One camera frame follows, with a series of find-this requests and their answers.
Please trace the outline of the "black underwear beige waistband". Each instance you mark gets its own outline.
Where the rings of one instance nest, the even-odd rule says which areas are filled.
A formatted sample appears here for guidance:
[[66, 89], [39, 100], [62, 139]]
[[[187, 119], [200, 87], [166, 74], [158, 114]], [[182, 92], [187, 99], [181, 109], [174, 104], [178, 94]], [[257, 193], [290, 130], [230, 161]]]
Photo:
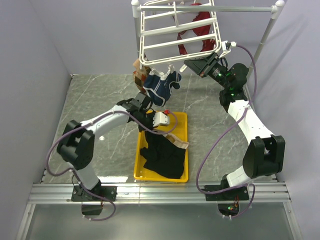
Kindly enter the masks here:
[[146, 131], [144, 136], [147, 147], [139, 151], [146, 160], [143, 167], [168, 179], [180, 179], [185, 170], [189, 142], [172, 133], [157, 135]]

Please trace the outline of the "white clip hanger frame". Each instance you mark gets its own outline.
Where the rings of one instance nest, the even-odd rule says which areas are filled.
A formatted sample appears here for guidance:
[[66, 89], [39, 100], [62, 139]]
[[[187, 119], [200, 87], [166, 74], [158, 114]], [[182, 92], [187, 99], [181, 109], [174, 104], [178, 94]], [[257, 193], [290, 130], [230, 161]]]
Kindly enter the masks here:
[[[195, 0], [190, 5], [175, 0], [152, 0], [144, 4], [133, 0], [131, 2], [132, 14], [135, 21], [135, 34], [137, 42], [138, 59], [142, 66], [155, 66], [161, 64], [171, 64], [193, 58], [206, 57], [212, 53], [222, 52], [222, 40], [217, 18], [215, 2], [209, 0], [206, 3]], [[199, 12], [209, 12], [210, 18], [193, 21]], [[173, 24], [170, 26], [148, 29], [150, 21], [171, 18]], [[196, 36], [192, 31], [194, 28], [210, 25], [209, 34]], [[187, 32], [181, 36], [182, 40], [177, 40], [178, 32]], [[202, 40], [214, 39], [216, 46], [213, 50], [203, 51]], [[180, 55], [179, 44], [184, 44], [186, 55]], [[176, 53], [172, 56], [149, 58], [147, 55], [151, 51], [177, 47]]]

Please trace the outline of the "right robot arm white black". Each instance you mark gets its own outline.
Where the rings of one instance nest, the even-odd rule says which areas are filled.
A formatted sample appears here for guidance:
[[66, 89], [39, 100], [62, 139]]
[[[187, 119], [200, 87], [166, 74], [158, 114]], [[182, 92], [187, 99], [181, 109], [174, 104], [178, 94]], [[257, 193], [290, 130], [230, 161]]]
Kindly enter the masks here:
[[185, 60], [184, 64], [199, 77], [211, 77], [223, 87], [219, 93], [220, 105], [235, 120], [248, 142], [241, 167], [226, 174], [220, 185], [205, 185], [200, 190], [206, 199], [218, 196], [222, 201], [233, 200], [252, 180], [280, 173], [286, 142], [283, 136], [272, 133], [252, 109], [243, 89], [249, 69], [242, 63], [224, 66], [216, 53]]

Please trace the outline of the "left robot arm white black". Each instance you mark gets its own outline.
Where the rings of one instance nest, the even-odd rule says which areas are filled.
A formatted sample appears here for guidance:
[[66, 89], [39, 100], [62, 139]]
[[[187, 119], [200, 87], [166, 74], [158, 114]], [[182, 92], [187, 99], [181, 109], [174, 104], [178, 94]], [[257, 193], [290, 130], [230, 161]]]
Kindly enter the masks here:
[[83, 195], [89, 201], [96, 201], [99, 197], [107, 198], [91, 164], [95, 141], [110, 130], [131, 121], [143, 124], [140, 130], [147, 128], [152, 131], [168, 125], [170, 119], [163, 112], [148, 112], [152, 103], [147, 95], [138, 93], [134, 98], [119, 101], [101, 115], [82, 122], [72, 120], [66, 125], [64, 138], [57, 145], [57, 153], [75, 170], [84, 187]]

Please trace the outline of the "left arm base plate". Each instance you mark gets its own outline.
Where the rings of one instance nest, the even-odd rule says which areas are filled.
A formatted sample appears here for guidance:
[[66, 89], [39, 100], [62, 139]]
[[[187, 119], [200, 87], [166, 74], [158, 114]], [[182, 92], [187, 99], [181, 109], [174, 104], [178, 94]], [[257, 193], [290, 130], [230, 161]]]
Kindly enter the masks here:
[[73, 187], [71, 202], [81, 203], [81, 212], [85, 216], [99, 216], [103, 211], [103, 200], [116, 200], [116, 186], [100, 186], [93, 195], [85, 191], [80, 185]]

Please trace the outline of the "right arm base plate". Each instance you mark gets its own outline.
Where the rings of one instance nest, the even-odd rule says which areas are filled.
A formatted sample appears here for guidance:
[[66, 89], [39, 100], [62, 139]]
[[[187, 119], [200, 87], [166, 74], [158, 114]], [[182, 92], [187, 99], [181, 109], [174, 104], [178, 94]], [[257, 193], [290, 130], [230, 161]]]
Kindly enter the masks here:
[[217, 204], [218, 211], [222, 217], [235, 217], [240, 213], [240, 201], [249, 200], [246, 186], [226, 190], [221, 185], [205, 185], [203, 190], [207, 202], [221, 202]]

